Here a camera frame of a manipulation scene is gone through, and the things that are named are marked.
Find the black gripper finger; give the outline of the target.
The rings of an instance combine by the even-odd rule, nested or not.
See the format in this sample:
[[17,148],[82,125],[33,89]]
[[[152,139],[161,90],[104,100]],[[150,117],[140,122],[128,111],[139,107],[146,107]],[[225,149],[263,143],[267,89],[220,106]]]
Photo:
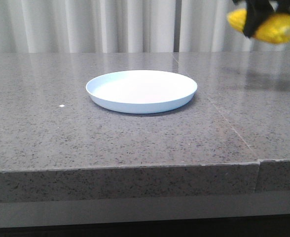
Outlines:
[[243,34],[251,38],[259,26],[274,13],[274,9],[268,0],[246,0],[246,21]]

